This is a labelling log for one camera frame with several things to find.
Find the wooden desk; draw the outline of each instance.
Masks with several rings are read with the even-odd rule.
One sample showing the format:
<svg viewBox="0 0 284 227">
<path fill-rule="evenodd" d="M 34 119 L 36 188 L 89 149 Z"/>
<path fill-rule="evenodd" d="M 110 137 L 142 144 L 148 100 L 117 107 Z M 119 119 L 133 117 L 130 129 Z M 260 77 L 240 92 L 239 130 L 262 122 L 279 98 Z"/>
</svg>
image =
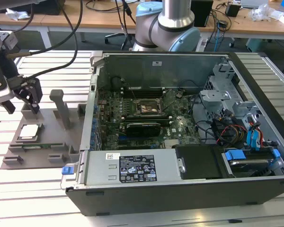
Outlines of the wooden desk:
<svg viewBox="0 0 284 227">
<path fill-rule="evenodd" d="M 213 9 L 216 5 L 224 2 L 223 0 L 215 0 Z M 270 2 L 270 6 L 279 9 L 281 6 L 281 0 Z M 136 13 L 137 4 L 131 4 L 131 10 L 133 16 Z M 95 4 L 97 9 L 109 9 L 115 7 L 110 0 L 98 1 Z M 78 0 L 66 0 L 64 9 L 68 14 L 70 21 L 73 25 L 77 24 L 79 18 L 80 3 Z M 220 9 L 221 12 L 225 11 L 225 7 Z M 257 21 L 253 22 L 247 14 L 249 9 L 241 9 L 237 17 L 231 17 L 232 25 L 229 31 L 225 33 L 225 37 L 236 38 L 265 38 L 265 39 L 284 39 L 284 24 L 279 21 L 271 19 L 271 21 Z M 219 19 L 228 21 L 222 14 L 217 13 Z M 3 29 L 17 29 L 20 28 L 26 21 L 13 21 L 8 19 L 4 14 L 0 14 L 0 25 Z M 135 25 L 129 17 L 127 17 L 127 27 L 129 33 L 135 33 Z M 207 27 L 200 27 L 199 30 L 202 35 L 202 39 L 207 39 L 213 31 L 214 23 L 213 18 L 210 17 L 207 23 Z M 61 13 L 58 16 L 50 15 L 35 15 L 35 18 L 26 30 L 36 30 L 41 33 L 44 44 L 46 47 L 51 46 L 48 32 L 50 31 L 70 31 L 67 21 L 64 15 Z M 84 40 L 85 32 L 101 32 L 101 33 L 120 33 L 120 23 L 117 13 L 100 13 L 83 8 L 83 18 L 81 25 L 78 29 L 81 34 L 82 40 Z"/>
</svg>

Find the green circuit board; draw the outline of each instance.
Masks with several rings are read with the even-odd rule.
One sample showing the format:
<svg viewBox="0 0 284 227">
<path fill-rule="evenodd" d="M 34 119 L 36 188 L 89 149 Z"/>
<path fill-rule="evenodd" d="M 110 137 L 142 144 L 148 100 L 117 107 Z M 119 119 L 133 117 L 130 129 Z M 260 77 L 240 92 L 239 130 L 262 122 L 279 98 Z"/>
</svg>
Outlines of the green circuit board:
<svg viewBox="0 0 284 227">
<path fill-rule="evenodd" d="M 191 96 L 176 97 L 177 91 L 169 90 L 163 98 L 125 98 L 117 92 L 100 92 L 100 122 L 102 150 L 171 148 L 175 144 L 200 143 L 189 113 Z M 145 115 L 168 117 L 156 137 L 129 138 L 124 118 Z"/>
</svg>

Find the red wire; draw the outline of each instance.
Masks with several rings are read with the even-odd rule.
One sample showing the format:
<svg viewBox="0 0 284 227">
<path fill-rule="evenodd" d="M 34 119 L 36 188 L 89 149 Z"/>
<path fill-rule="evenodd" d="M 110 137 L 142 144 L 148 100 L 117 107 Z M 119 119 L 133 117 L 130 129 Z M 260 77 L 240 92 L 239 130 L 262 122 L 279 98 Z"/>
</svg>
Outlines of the red wire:
<svg viewBox="0 0 284 227">
<path fill-rule="evenodd" d="M 246 130 L 243 126 L 241 126 L 241 125 L 230 124 L 230 125 L 228 125 L 228 126 L 225 127 L 225 129 L 222 131 L 220 137 L 226 132 L 226 129 L 227 129 L 228 127 L 231 127 L 231 126 L 232 126 L 232 127 L 233 127 L 233 126 L 236 126 L 236 127 L 242 128 L 244 131 L 247 131 L 247 130 Z"/>
</svg>

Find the blue plastic tab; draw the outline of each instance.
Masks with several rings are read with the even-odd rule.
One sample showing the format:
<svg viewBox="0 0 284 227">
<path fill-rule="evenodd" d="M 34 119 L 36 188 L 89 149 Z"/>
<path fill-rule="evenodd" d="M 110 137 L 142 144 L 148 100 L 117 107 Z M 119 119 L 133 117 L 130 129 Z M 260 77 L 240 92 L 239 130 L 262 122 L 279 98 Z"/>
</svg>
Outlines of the blue plastic tab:
<svg viewBox="0 0 284 227">
<path fill-rule="evenodd" d="M 246 159 L 243 150 L 229 150 L 225 155 L 228 161 Z"/>
<path fill-rule="evenodd" d="M 169 51 L 189 51 L 197 45 L 200 39 L 200 31 L 192 27 L 184 32 L 170 47 Z"/>
<path fill-rule="evenodd" d="M 74 174 L 73 166 L 64 166 L 62 167 L 62 175 L 72 175 Z"/>
<path fill-rule="evenodd" d="M 255 148 L 256 150 L 260 150 L 260 148 L 257 146 L 258 136 L 259 136 L 258 131 L 254 130 L 254 134 L 252 135 L 252 139 L 251 139 L 251 147 Z"/>
<path fill-rule="evenodd" d="M 281 154 L 280 154 L 278 149 L 273 149 L 273 154 L 274 154 L 275 158 L 281 157 Z"/>
<path fill-rule="evenodd" d="M 252 130 L 249 128 L 247 132 L 247 137 L 246 137 L 246 143 L 248 146 L 251 144 L 251 134 L 252 134 Z"/>
<path fill-rule="evenodd" d="M 136 17 L 157 14 L 157 13 L 160 13 L 162 9 L 163 9 L 162 2 L 158 2 L 158 1 L 144 2 L 137 6 Z"/>
<path fill-rule="evenodd" d="M 227 152 L 225 153 L 225 156 L 226 156 L 226 158 L 227 158 L 228 161 L 229 161 L 229 160 L 232 160 L 232 156 L 231 156 L 231 154 L 230 154 L 229 151 L 227 151 Z"/>
</svg>

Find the table leg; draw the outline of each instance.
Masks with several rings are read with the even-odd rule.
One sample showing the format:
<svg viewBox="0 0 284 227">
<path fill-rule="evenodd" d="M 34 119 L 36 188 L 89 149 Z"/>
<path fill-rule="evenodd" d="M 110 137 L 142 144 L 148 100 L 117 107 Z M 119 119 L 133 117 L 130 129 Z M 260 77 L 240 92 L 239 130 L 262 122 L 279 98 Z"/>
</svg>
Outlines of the table leg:
<svg viewBox="0 0 284 227">
<path fill-rule="evenodd" d="M 204 49 L 206 47 L 206 43 L 207 43 L 208 38 L 207 37 L 200 37 L 197 48 L 196 48 L 196 52 L 204 52 Z"/>
<path fill-rule="evenodd" d="M 39 29 L 39 32 L 41 34 L 45 48 L 51 47 L 52 44 L 51 44 L 51 39 L 49 38 L 49 35 L 48 35 L 48 32 L 49 32 L 48 28 L 47 27 L 41 27 Z"/>
<path fill-rule="evenodd" d="M 84 32 L 80 32 L 80 37 L 81 37 L 81 42 L 85 42 L 85 33 Z"/>
</svg>

